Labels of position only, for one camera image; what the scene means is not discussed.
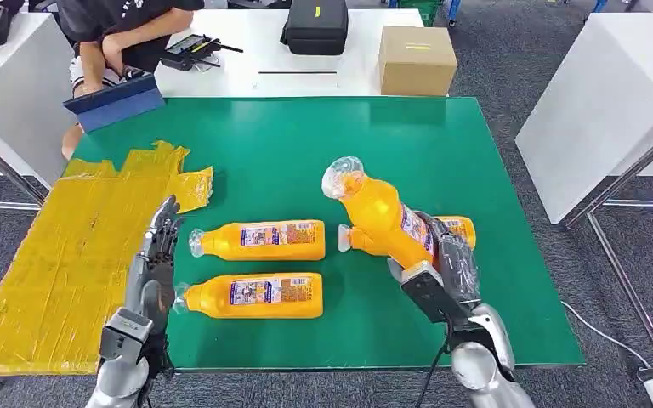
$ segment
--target white cable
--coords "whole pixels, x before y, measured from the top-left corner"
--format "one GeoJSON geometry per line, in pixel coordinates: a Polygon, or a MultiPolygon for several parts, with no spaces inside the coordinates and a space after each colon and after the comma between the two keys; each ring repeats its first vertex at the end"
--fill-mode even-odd
{"type": "Polygon", "coordinates": [[[571,307],[567,302],[562,302],[562,304],[564,304],[564,306],[565,306],[566,308],[568,308],[568,309],[570,310],[570,312],[572,312],[572,314],[574,314],[574,315],[577,317],[577,319],[579,319],[579,321],[581,321],[582,323],[584,323],[585,326],[587,326],[587,327],[589,327],[590,329],[592,329],[592,331],[594,331],[595,333],[599,334],[600,336],[606,338],[607,340],[613,342],[614,344],[616,344],[616,345],[622,347],[623,349],[627,350],[628,352],[634,354],[634,355],[635,355],[635,356],[636,356],[640,361],[642,361],[642,364],[644,364],[644,368],[648,368],[648,369],[652,368],[652,366],[650,365],[650,363],[648,363],[647,360],[644,359],[644,357],[642,357],[641,355],[639,355],[639,353],[637,353],[636,351],[634,351],[632,348],[630,348],[629,346],[627,346],[625,343],[620,343],[620,342],[618,342],[618,341],[615,340],[614,338],[607,336],[607,335],[604,334],[603,332],[599,331],[596,327],[594,327],[594,326],[590,325],[589,323],[587,323],[587,321],[584,320],[584,319],[583,319],[583,318],[582,318],[582,317],[581,317],[581,316],[580,316],[580,315],[579,315],[579,314],[578,314],[578,313],[577,313],[577,312],[576,312],[576,311],[575,311],[575,310],[574,310],[574,309],[573,309],[573,308],[572,308],[572,307],[571,307]]]}

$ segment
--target white table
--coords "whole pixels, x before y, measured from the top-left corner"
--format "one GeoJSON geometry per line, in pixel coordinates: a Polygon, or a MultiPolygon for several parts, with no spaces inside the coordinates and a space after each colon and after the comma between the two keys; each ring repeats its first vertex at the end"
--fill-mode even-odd
{"type": "Polygon", "coordinates": [[[244,54],[219,51],[221,68],[177,71],[160,65],[156,83],[165,97],[379,95],[378,54],[383,26],[423,26],[416,9],[351,9],[349,35],[339,56],[294,55],[279,42],[288,10],[200,10],[192,33],[217,37],[244,54]],[[331,71],[332,73],[314,73],[331,71]]]}
{"type": "Polygon", "coordinates": [[[0,46],[0,156],[18,173],[50,186],[61,175],[61,137],[75,123],[73,52],[51,14],[17,14],[0,46]]]}
{"type": "Polygon", "coordinates": [[[591,14],[516,143],[552,224],[635,163],[653,146],[653,14],[591,14]]]}

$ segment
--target person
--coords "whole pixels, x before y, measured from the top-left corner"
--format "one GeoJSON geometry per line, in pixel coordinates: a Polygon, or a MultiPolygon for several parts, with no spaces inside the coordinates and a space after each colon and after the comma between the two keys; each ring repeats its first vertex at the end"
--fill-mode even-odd
{"type": "MultiPolygon", "coordinates": [[[[71,89],[76,98],[122,82],[124,66],[153,72],[169,36],[191,24],[203,0],[57,0],[61,28],[76,42],[71,89]]],[[[64,134],[61,153],[73,155],[83,130],[64,134]]]]}

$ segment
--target black shirt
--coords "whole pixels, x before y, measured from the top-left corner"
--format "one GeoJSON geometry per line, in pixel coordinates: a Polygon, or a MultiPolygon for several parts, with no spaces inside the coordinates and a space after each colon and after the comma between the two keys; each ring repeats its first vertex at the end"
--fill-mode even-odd
{"type": "MultiPolygon", "coordinates": [[[[112,32],[133,30],[172,8],[198,10],[203,0],[57,0],[61,28],[78,43],[101,41],[112,32]]],[[[169,36],[142,42],[122,51],[123,62],[153,72],[169,36]]]]}

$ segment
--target cardboard box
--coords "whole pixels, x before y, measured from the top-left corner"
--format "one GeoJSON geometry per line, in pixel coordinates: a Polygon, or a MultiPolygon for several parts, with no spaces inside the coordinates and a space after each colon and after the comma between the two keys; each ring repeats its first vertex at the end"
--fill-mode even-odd
{"type": "Polygon", "coordinates": [[[446,28],[382,29],[379,80],[382,95],[446,95],[457,56],[446,28]]]}

